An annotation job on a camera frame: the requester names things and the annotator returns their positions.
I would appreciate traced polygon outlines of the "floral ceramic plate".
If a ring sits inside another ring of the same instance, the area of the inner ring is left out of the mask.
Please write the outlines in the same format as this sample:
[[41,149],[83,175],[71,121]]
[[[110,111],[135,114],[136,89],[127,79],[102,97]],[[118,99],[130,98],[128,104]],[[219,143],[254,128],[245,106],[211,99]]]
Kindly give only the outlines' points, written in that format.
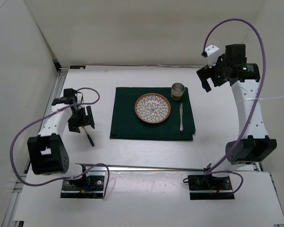
[[157,93],[147,93],[139,97],[134,106],[139,119],[156,124],[165,121],[171,112],[171,105],[166,97]]

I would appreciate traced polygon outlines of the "metal cup with cork band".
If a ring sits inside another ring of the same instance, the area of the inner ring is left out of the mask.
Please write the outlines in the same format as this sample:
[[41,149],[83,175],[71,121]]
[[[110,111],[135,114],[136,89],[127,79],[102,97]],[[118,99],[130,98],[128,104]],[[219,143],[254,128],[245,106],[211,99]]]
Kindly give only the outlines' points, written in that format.
[[182,83],[174,83],[171,86],[171,98],[174,100],[179,100],[182,98],[185,91],[185,86]]

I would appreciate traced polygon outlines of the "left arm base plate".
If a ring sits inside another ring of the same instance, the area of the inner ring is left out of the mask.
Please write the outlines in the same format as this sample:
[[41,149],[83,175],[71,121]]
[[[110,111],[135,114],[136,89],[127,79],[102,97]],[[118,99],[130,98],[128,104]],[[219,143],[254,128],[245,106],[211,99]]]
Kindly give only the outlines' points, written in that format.
[[89,172],[76,180],[64,180],[60,198],[102,199],[104,196],[105,172]]

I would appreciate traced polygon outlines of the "dark green cloth napkin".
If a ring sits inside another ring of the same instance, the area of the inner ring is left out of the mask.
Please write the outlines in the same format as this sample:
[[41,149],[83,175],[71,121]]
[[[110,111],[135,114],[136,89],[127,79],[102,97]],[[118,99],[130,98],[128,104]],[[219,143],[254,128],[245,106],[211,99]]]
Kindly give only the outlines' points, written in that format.
[[[144,94],[157,93],[166,97],[171,105],[169,117],[156,124],[146,123],[135,113],[136,100]],[[179,107],[183,103],[183,131],[180,131]],[[126,140],[193,140],[195,122],[188,88],[180,100],[171,98],[169,87],[117,87],[113,108],[111,139]]]

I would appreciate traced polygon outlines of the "silver table knife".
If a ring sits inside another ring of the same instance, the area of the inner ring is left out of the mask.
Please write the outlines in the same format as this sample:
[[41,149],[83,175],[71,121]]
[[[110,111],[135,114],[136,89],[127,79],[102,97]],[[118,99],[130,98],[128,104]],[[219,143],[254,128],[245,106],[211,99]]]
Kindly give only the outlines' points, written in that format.
[[179,107],[179,116],[180,116],[180,131],[183,131],[183,103],[180,104]]

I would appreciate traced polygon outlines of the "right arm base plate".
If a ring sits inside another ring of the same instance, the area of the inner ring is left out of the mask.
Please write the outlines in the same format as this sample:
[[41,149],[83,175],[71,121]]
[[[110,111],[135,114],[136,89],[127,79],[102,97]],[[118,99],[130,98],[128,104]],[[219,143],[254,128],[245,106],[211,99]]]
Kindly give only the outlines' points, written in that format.
[[229,176],[188,175],[183,183],[188,184],[190,200],[193,201],[235,199]]

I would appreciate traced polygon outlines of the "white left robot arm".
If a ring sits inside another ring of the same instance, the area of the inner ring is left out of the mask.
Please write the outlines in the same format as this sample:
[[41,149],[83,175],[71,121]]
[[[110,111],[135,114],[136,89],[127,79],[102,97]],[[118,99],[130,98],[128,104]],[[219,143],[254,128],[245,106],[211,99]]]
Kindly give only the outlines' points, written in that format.
[[65,128],[79,133],[81,128],[95,122],[91,106],[83,105],[81,89],[66,88],[63,96],[52,102],[51,113],[40,132],[27,141],[32,170],[35,175],[57,175],[79,189],[89,186],[86,167],[70,162],[62,141]]

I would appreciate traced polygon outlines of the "gold fork green handle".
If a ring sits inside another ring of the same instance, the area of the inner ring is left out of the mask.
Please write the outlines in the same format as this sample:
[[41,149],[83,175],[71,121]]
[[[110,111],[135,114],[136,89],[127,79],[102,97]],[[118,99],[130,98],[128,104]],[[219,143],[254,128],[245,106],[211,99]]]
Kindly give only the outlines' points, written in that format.
[[91,136],[89,135],[89,133],[88,133],[88,131],[85,129],[85,127],[84,126],[82,126],[81,127],[83,130],[84,130],[84,132],[86,133],[86,136],[87,136],[87,138],[88,138],[88,140],[89,140],[89,142],[90,142],[90,144],[91,144],[91,146],[95,146],[95,144],[94,144],[94,142],[93,142],[93,140],[92,140],[92,138],[91,138]]

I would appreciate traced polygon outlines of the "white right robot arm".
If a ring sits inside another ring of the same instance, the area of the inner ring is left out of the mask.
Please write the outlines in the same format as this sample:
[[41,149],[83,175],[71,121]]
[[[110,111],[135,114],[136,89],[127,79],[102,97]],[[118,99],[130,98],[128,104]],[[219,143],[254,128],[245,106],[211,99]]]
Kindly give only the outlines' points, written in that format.
[[225,155],[204,170],[205,187],[214,189],[220,184],[220,177],[227,177],[245,165],[263,161],[276,149],[277,141],[269,137],[264,124],[259,102],[263,77],[257,64],[247,62],[246,46],[227,45],[222,53],[217,46],[210,45],[202,55],[208,59],[207,65],[197,71],[203,89],[211,91],[209,79],[215,87],[229,83],[239,120],[237,140],[228,142]]

